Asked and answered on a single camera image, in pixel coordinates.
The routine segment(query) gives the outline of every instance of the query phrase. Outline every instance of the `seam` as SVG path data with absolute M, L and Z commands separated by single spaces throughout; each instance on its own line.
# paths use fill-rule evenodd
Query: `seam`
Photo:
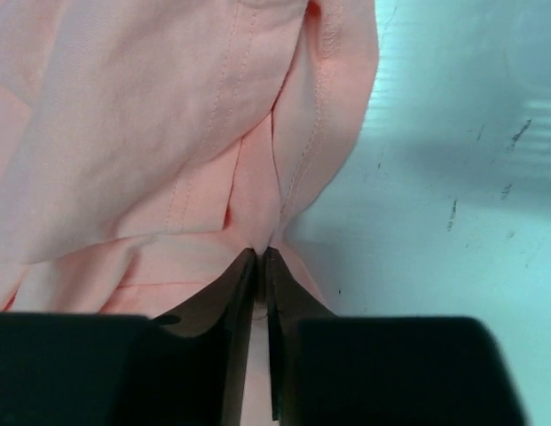
M 246 68 L 248 67 L 248 59 L 249 59 L 249 53 L 251 52 L 251 44 L 253 41 L 254 33 L 256 31 L 255 29 L 256 18 L 257 18 L 257 9 L 254 10 L 254 13 L 251 17 L 251 22 L 249 23 L 248 46 L 246 47 L 246 53 L 244 54 L 244 59 L 241 62 L 240 72 L 238 75 L 238 82 L 236 83 L 236 88 L 233 93 L 230 109 L 228 110 L 228 114 L 226 115 L 224 119 L 224 123 L 222 124 L 220 135 L 223 135 L 226 128 L 228 127 L 228 122 L 230 121 L 230 118 L 232 118 L 233 108 L 236 104 L 236 101 L 238 100 L 238 96 L 240 95 L 240 88 L 241 88 L 241 84 L 243 83 L 243 76 L 245 74 Z M 217 147 L 217 142 L 213 145 L 212 151 L 214 151 L 216 147 Z
M 246 189 L 245 189 L 246 209 L 244 211 L 246 211 L 246 222 L 248 224 L 251 224 L 251 228 L 249 229 L 249 238 L 253 239 L 253 236 L 255 235 L 255 230 L 257 228 L 257 219 L 260 218 L 260 217 L 259 217 L 259 215 L 257 215 L 255 221 L 251 217 L 251 211 L 252 211 L 251 192 L 250 192 L 251 185 L 249 184 L 249 173 L 248 173 L 248 168 L 247 167 L 245 167 L 244 170 L 243 170 L 243 176 L 244 176 L 244 181 L 246 182 Z
M 275 180 L 277 181 L 277 193 L 281 194 L 281 180 L 279 178 L 279 171 L 277 170 L 277 161 L 275 159 L 275 136 L 274 136 L 275 135 L 275 116 L 273 114 L 273 111 L 274 111 L 274 107 L 269 112 L 269 116 L 271 118 L 271 133 L 269 135 L 271 138 L 271 141 L 270 141 L 271 161 L 273 165 L 273 172 L 275 173 Z
M 228 59 L 230 58 L 230 52 L 232 50 L 232 39 L 233 39 L 233 35 L 235 34 L 235 31 L 236 31 L 236 22 L 238 20 L 238 12 L 239 11 L 240 11 L 240 2 L 238 2 L 236 4 L 236 9 L 233 13 L 232 29 L 230 30 L 230 38 L 228 39 L 228 47 L 227 47 L 225 55 L 224 55 L 224 62 L 222 63 L 222 73 L 220 75 L 220 84 L 219 84 L 219 87 L 218 87 L 218 90 L 217 90 L 216 99 L 214 100 L 214 106 L 212 107 L 212 112 L 210 113 L 208 125 L 206 127 L 206 131 L 204 132 L 204 138 L 201 139 L 199 144 L 196 146 L 196 149 L 194 150 L 194 152 L 189 156 L 186 163 L 190 162 L 200 152 L 202 146 L 206 143 L 206 141 L 209 138 L 210 131 L 212 129 L 212 123 L 214 122 L 214 118 L 216 117 L 216 112 L 217 112 L 217 109 L 218 109 L 222 89 L 224 88 L 224 84 L 225 84 L 226 71 L 227 71 L 227 68 L 228 68 Z M 184 231 L 184 229 L 185 229 L 185 216 L 186 216 L 186 211 L 188 210 L 188 202 L 190 201 L 190 196 L 191 196 L 191 192 L 192 192 L 192 189 L 193 189 L 193 180 L 194 180 L 194 174 L 191 175 L 191 177 L 188 181 L 188 191 L 186 192 L 185 203 L 184 203 L 185 206 L 183 208 L 183 213 L 182 213 L 182 216 L 181 216 L 181 225 L 180 225 L 181 232 Z M 178 182 L 179 181 L 180 181 L 180 176 L 177 176 L 177 178 L 175 179 L 175 185 L 174 185 L 173 190 L 172 190 L 172 195 L 170 197 L 169 208 L 168 208 L 168 211 L 167 211 L 167 220 L 166 220 L 166 224 L 165 224 L 165 232 L 166 233 L 170 232 L 170 215 L 172 213 L 172 207 L 174 205 L 175 199 L 177 198 L 177 189 L 178 189 Z
M 323 30 L 322 35 L 323 48 L 315 86 L 315 123 L 312 127 L 309 142 L 304 148 L 299 164 L 293 173 L 289 192 L 283 204 L 283 208 L 281 209 L 281 222 L 285 222 L 288 219 L 298 198 L 299 185 L 310 170 L 322 146 L 327 142 L 327 106 L 329 104 L 329 95 L 331 92 L 330 83 L 332 83 L 332 77 L 335 74 L 335 63 L 328 59 L 330 59 L 330 56 L 340 48 L 340 39 L 336 40 L 336 33 L 337 27 L 342 23 L 342 1 L 327 15 L 327 17 L 332 17 L 335 22 L 329 23 L 327 28 Z M 320 134 L 320 140 L 315 139 L 318 134 Z

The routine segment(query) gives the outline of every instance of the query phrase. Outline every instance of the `cloth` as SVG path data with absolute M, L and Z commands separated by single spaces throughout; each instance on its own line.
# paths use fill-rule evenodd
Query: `cloth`
M 153 317 L 268 245 L 320 298 L 284 230 L 349 154 L 377 57 L 373 0 L 0 0 L 0 310 Z

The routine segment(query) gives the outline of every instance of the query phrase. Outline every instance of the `table surface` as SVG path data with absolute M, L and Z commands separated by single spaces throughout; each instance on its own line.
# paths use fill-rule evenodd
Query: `table surface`
M 330 306 L 465 314 L 551 426 L 551 0 L 377 0 L 359 142 L 288 231 Z

